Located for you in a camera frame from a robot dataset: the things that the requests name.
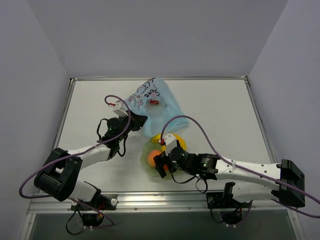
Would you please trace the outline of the orange fake fruit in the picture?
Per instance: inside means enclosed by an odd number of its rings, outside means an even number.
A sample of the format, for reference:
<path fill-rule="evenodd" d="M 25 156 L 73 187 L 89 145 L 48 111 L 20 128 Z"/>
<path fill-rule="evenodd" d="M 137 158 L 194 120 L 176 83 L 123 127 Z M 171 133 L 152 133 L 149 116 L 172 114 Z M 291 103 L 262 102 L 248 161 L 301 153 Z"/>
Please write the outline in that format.
<path fill-rule="evenodd" d="M 160 155 L 162 152 L 158 149 L 154 149 L 152 150 L 148 155 L 147 155 L 147 163 L 151 168 L 155 168 L 156 167 L 156 163 L 154 161 L 154 157 Z"/>

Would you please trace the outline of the yellow fake banana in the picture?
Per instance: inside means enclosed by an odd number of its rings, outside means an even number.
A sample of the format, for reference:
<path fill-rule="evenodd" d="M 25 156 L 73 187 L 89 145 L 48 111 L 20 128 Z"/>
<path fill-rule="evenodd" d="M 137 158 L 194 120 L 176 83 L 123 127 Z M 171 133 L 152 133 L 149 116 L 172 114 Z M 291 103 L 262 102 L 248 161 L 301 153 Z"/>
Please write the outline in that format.
<path fill-rule="evenodd" d="M 186 151 L 186 150 L 187 150 L 186 142 L 185 142 L 179 135 L 177 135 L 177 134 L 175 134 L 175 133 L 173 133 L 172 135 L 175 136 L 175 138 L 179 141 L 180 146 Z M 159 140 L 160 140 L 160 137 L 161 137 L 161 135 L 160 135 L 160 134 L 157 134 L 157 135 L 155 135 L 154 137 L 152 137 L 150 141 L 151 141 L 153 144 L 158 144 L 158 143 L 159 143 Z M 163 145 L 163 146 L 160 147 L 160 149 L 161 149 L 161 151 L 163 152 L 163 151 L 166 150 L 166 147 Z"/>

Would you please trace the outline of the red fake fruit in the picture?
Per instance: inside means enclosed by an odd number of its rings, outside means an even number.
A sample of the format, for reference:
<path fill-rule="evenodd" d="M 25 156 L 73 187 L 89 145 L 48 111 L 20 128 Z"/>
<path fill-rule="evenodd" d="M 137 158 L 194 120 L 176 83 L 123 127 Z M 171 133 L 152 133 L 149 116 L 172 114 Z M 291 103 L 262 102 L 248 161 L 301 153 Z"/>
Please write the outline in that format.
<path fill-rule="evenodd" d="M 158 104 L 159 104 L 159 101 L 152 99 L 152 100 L 149 101 L 149 103 L 150 103 L 151 105 L 158 105 Z"/>

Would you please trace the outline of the light blue plastic bag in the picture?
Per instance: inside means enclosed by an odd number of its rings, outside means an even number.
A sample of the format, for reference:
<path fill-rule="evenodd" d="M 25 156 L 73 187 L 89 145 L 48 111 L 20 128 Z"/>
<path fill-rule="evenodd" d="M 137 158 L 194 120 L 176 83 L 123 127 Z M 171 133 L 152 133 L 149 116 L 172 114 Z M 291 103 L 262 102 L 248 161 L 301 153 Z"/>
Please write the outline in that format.
<path fill-rule="evenodd" d="M 150 100 L 157 100 L 159 104 L 152 105 Z M 148 79 L 125 102 L 134 114 L 148 117 L 142 132 L 149 138 L 160 134 L 170 119 L 184 114 L 169 86 L 161 78 Z"/>

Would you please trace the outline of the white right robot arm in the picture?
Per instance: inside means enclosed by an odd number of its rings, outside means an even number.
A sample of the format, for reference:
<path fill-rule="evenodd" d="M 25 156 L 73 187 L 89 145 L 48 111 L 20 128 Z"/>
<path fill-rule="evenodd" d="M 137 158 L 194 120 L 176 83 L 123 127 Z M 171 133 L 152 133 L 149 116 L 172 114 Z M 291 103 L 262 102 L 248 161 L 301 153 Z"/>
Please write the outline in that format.
<path fill-rule="evenodd" d="M 234 206 L 236 203 L 251 200 L 277 200 L 280 203 L 303 208 L 305 203 L 305 175 L 291 160 L 281 163 L 257 164 L 231 159 L 223 161 L 215 154 L 188 153 L 178 146 L 167 154 L 161 152 L 153 158 L 155 169 L 164 178 L 167 173 L 177 170 L 190 175 L 192 179 L 226 180 L 223 203 Z"/>

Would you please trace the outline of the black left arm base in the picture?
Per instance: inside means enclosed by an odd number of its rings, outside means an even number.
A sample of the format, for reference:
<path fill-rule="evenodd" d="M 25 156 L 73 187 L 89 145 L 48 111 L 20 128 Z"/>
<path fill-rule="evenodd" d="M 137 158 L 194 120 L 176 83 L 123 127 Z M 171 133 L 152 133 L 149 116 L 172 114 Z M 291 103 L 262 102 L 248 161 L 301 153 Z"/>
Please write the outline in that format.
<path fill-rule="evenodd" d="M 71 236 L 76 236 L 89 229 L 93 231 L 95 229 L 105 229 L 116 225 L 116 223 L 103 211 L 105 210 L 115 210 L 118 200 L 114 197 L 107 198 L 101 194 L 98 190 L 93 196 L 91 201 L 79 200 L 76 198 L 71 198 L 75 203 L 73 208 L 73 213 L 71 217 L 67 220 L 65 224 L 66 232 Z M 80 230 L 77 232 L 72 232 L 69 229 L 69 222 L 78 214 L 80 218 Z"/>

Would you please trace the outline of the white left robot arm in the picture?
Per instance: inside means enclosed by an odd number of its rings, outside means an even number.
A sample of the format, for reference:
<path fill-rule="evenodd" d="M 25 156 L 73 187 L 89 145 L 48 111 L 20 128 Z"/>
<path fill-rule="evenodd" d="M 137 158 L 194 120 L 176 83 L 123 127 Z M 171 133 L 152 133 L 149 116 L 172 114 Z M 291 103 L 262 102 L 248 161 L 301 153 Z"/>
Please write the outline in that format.
<path fill-rule="evenodd" d="M 129 111 L 130 115 L 103 118 L 97 125 L 98 141 L 88 147 L 64 150 L 55 148 L 45 165 L 34 179 L 34 186 L 62 202 L 66 199 L 82 200 L 90 210 L 100 206 L 100 190 L 87 182 L 78 180 L 82 169 L 98 162 L 108 161 L 120 153 L 120 143 L 125 142 L 130 132 L 139 131 L 148 117 Z"/>

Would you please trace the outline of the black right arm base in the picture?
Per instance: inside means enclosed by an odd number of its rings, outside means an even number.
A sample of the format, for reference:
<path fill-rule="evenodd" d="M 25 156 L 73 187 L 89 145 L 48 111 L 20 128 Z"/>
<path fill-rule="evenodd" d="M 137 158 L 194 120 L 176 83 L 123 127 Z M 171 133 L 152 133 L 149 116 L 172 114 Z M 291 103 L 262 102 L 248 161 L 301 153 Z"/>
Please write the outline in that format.
<path fill-rule="evenodd" d="M 233 189 L 235 182 L 227 182 L 223 191 L 207 192 L 207 207 L 212 220 L 217 224 L 224 224 L 227 228 L 236 228 L 243 223 L 251 211 L 253 201 L 239 202 L 234 199 Z M 219 219 L 214 216 L 213 210 L 226 209 L 219 212 Z"/>

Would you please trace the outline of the green scalloped glass bowl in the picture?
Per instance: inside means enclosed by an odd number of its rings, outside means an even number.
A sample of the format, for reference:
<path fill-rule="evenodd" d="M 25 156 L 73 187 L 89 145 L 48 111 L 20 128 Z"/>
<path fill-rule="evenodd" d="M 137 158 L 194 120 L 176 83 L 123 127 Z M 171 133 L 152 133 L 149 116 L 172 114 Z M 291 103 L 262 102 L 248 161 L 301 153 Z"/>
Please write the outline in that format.
<path fill-rule="evenodd" d="M 152 143 L 151 141 L 147 141 L 142 147 L 142 153 L 140 155 L 140 164 L 142 166 L 143 171 L 147 174 L 147 178 L 150 182 L 160 182 L 160 181 L 172 181 L 172 176 L 169 170 L 166 171 L 166 176 L 161 178 L 159 173 L 153 167 L 154 164 L 149 165 L 148 163 L 148 155 L 151 152 L 161 153 L 162 146 L 157 143 Z"/>

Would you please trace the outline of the aluminium front rail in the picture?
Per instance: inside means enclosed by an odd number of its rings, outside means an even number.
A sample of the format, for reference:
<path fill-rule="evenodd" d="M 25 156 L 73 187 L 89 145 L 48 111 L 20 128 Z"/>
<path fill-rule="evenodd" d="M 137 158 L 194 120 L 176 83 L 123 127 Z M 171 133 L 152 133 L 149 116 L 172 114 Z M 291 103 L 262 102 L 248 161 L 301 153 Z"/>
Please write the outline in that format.
<path fill-rule="evenodd" d="M 110 213 L 206 212 L 207 197 L 198 191 L 117 192 L 115 210 Z M 28 214 L 67 214 L 72 212 L 71 200 L 57 201 L 52 197 L 30 201 Z"/>

